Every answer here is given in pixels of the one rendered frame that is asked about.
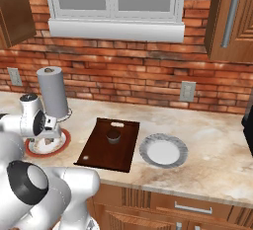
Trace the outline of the dark brown wooden tray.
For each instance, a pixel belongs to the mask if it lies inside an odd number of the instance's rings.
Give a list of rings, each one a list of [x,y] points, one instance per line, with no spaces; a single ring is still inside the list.
[[[117,144],[111,144],[106,136],[112,128],[121,133]],[[138,131],[136,121],[98,117],[76,165],[128,173]]]

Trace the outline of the wooden drawer front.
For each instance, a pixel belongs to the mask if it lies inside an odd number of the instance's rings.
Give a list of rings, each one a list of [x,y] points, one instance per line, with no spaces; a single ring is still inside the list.
[[[149,208],[151,192],[101,184],[99,191],[94,196],[94,201],[117,207]]]
[[[197,208],[202,208],[202,209],[209,209],[211,207],[212,215],[177,209],[174,207],[175,201],[177,201],[177,203],[181,205],[187,205],[187,206],[192,206],[192,207],[197,207]],[[181,215],[188,215],[188,216],[192,215],[197,218],[203,217],[203,218],[212,218],[212,219],[226,221],[229,215],[231,206],[227,204],[217,203],[217,202],[153,192],[151,194],[150,208],[156,209],[162,212],[171,211],[171,212],[179,213]]]

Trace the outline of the grey rimmed white plate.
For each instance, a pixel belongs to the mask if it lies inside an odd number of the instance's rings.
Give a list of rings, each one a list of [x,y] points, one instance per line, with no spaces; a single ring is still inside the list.
[[[188,148],[176,136],[155,133],[143,139],[139,146],[139,154],[150,165],[163,169],[172,169],[186,162]]]

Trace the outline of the wooden base cupboard door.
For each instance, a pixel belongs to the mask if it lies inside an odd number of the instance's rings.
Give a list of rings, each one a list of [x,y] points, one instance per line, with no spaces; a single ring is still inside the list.
[[[201,230],[253,230],[253,219],[234,222],[215,219],[190,220],[187,223],[187,230],[195,230],[195,226],[200,226]]]
[[[176,230],[180,222],[171,216],[95,204],[96,216],[101,230]]]

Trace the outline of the brown wooden wall cupboard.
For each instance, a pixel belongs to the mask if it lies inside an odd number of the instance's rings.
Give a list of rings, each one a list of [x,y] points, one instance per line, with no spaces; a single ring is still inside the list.
[[[0,49],[14,46],[35,34],[29,0],[0,0]]]

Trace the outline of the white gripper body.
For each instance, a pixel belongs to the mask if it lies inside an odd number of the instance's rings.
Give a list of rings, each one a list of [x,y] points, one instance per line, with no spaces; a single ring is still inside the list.
[[[40,140],[45,140],[46,138],[58,139],[61,137],[61,129],[58,130],[43,130],[37,136],[26,136],[26,139],[29,139],[32,142],[38,142]]]

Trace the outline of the black appliance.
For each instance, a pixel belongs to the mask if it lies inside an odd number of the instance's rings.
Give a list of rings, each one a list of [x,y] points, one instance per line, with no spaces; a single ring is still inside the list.
[[[251,89],[251,94],[241,124],[243,125],[243,134],[251,155],[253,156],[253,88]]]

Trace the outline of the white framed window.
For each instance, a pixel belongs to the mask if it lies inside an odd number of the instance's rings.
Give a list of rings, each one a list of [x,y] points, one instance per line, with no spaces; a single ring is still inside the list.
[[[184,0],[47,0],[50,34],[181,42]]]

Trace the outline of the grey wall socket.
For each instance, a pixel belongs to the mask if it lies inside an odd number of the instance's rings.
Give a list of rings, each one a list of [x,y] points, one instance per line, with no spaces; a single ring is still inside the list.
[[[196,90],[195,82],[183,81],[180,90],[180,101],[192,102],[194,100],[195,90]]]
[[[22,79],[20,77],[19,70],[17,68],[8,67],[7,68],[11,82],[14,86],[22,86]]]

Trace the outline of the red rimmed white plate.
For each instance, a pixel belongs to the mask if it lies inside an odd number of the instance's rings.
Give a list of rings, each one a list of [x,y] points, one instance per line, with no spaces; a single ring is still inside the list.
[[[71,136],[66,129],[61,130],[61,136],[54,138],[52,142],[46,144],[44,139],[27,139],[25,141],[26,153],[35,158],[52,157],[67,148],[71,141]]]

